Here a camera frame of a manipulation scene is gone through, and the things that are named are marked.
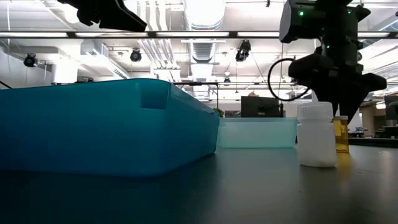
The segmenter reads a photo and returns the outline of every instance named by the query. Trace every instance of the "table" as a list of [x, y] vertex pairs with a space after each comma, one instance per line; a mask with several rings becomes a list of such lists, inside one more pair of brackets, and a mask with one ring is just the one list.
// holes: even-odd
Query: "table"
[[220, 149], [156, 179], [0, 172], [1, 223], [398, 223], [398, 149], [335, 169], [294, 149]]

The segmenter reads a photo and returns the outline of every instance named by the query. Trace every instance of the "blue plastic bin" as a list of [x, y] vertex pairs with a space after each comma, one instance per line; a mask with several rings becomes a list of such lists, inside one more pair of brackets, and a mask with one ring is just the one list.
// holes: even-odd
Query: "blue plastic bin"
[[169, 82], [0, 90], [0, 169], [150, 177], [216, 149], [220, 118]]
[[222, 118], [217, 145], [222, 148], [293, 148], [295, 118]]

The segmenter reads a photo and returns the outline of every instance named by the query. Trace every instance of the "ceiling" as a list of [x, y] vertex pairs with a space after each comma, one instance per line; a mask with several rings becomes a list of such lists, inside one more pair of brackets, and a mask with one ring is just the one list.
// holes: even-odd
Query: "ceiling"
[[[165, 2], [167, 8], [166, 23], [169, 29], [185, 30], [182, 1], [165, 0]], [[353, 2], [353, 5], [359, 3], [357, 0]], [[398, 8], [398, 1], [391, 0], [365, 0], [362, 3], [372, 11], [372, 14], [359, 23], [360, 31], [378, 31], [374, 30], [376, 29], [375, 27], [394, 17]], [[282, 9], [283, 0], [272, 0], [270, 7], [266, 7], [266, 1], [226, 0], [226, 10], [221, 30], [278, 31]], [[98, 25], [87, 27], [79, 22], [76, 24], [69, 23], [65, 18], [63, 6], [57, 1], [0, 0], [0, 30], [96, 31], [100, 29]], [[82, 41], [73, 39], [12, 39], [11, 46], [54, 46], [72, 58], [78, 58]], [[218, 64], [213, 67], [210, 81], [222, 82], [225, 77], [224, 73], [230, 72], [232, 82], [261, 82], [266, 80], [266, 77], [262, 78], [262, 75], [266, 76], [268, 74], [269, 67], [277, 59], [282, 57], [300, 58], [306, 56], [313, 53], [315, 46], [319, 44], [314, 42], [314, 40], [297, 40], [291, 44], [281, 44], [278, 39], [251, 39], [252, 52], [249, 58], [245, 62], [236, 63], [234, 56], [241, 41], [241, 39], [226, 39], [224, 44], [217, 45], [215, 57], [211, 62]], [[139, 48], [137, 40], [101, 39], [96, 40], [96, 42], [107, 46], [109, 48], [109, 57], [125, 69], [125, 71], [129, 72], [132, 77], [144, 77], [150, 74], [151, 61], [145, 54], [142, 54], [140, 62], [131, 62], [129, 58], [132, 49]], [[180, 76], [183, 80], [186, 80], [191, 74], [188, 44], [182, 44], [181, 40], [178, 39], [172, 39], [171, 44], [177, 64], [181, 68]], [[380, 70], [380, 75], [391, 79], [398, 75], [398, 65], [394, 64], [398, 62], [395, 59], [398, 53], [398, 49], [396, 49], [397, 45], [396, 40], [380, 40], [363, 49], [361, 51], [363, 54], [361, 63], [364, 65], [365, 71], [373, 72]], [[286, 75], [288, 66], [287, 62], [282, 64], [282, 66], [276, 66], [272, 73], [271, 81], [290, 82], [290, 78]], [[90, 64], [87, 62], [79, 68], [79, 75], [90, 76], [96, 80], [109, 80], [113, 77], [109, 70], [95, 63]]]

